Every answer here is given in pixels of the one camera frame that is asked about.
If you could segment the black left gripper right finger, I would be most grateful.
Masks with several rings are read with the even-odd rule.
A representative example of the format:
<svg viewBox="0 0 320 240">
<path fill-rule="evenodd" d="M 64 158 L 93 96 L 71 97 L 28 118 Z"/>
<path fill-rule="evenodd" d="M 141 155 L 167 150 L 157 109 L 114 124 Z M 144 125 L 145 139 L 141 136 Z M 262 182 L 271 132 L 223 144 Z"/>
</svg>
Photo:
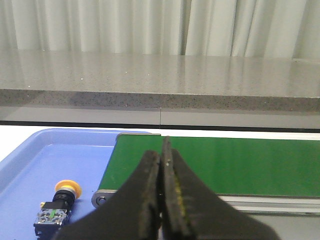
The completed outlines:
<svg viewBox="0 0 320 240">
<path fill-rule="evenodd" d="M 268 225 L 220 199 L 165 137 L 161 149 L 163 234 L 168 240 L 278 240 Z"/>
</svg>

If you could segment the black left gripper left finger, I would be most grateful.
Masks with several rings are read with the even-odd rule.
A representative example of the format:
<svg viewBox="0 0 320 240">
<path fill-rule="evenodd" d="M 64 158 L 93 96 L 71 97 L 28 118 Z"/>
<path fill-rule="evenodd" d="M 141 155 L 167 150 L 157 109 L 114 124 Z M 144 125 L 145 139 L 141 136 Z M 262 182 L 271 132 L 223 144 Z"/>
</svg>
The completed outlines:
<svg viewBox="0 0 320 240">
<path fill-rule="evenodd" d="M 147 150 L 136 169 L 106 203 L 63 227 L 55 240 L 156 240 L 160 227 L 160 155 Z"/>
</svg>

